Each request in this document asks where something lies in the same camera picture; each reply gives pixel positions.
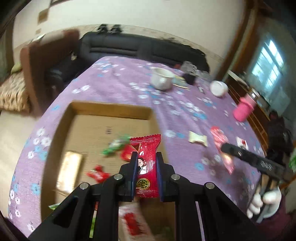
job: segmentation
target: gloved hand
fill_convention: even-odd
[[[281,191],[279,187],[275,190],[266,192],[262,199],[259,192],[260,187],[256,190],[256,194],[253,196],[253,200],[247,209],[248,218],[252,218],[253,214],[259,214],[263,203],[270,205],[267,213],[264,215],[264,218],[271,217],[279,209],[279,204],[281,202]]]

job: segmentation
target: white cup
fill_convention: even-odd
[[[228,92],[228,86],[224,82],[215,80],[210,84],[210,90],[214,96],[222,97]]]
[[[173,86],[174,73],[163,68],[154,68],[151,84],[155,89],[168,90]]]

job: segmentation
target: black sofa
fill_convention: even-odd
[[[45,79],[54,83],[59,91],[70,81],[104,56],[125,56],[138,58],[153,63],[162,63],[170,67],[190,61],[197,69],[209,72],[205,54],[188,45],[173,43],[133,34],[97,34],[86,33],[75,51],[77,58],[71,56],[48,69]]]

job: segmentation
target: table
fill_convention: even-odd
[[[259,173],[236,159],[236,169],[230,175],[221,162],[210,128],[219,126],[232,144],[236,144],[236,136],[245,139],[251,151],[262,155],[253,130],[247,122],[233,118],[236,105],[231,97],[214,97],[205,80],[197,80],[205,93],[194,86],[189,91],[175,86],[166,92],[155,90],[149,84],[155,67],[170,69],[139,59],[104,57],[74,79],[40,118],[21,152],[9,194],[9,217],[26,236],[41,222],[41,182],[47,152],[59,120],[73,100],[153,108],[168,162],[175,172],[198,184],[215,183],[239,208],[246,210]],[[179,70],[170,70],[181,74]],[[189,131],[206,135],[208,147],[188,142]]]

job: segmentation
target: brown armchair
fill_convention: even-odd
[[[43,115],[54,100],[51,83],[45,80],[45,71],[70,55],[78,40],[79,31],[71,29],[46,34],[41,40],[22,48],[20,61],[33,115]]]

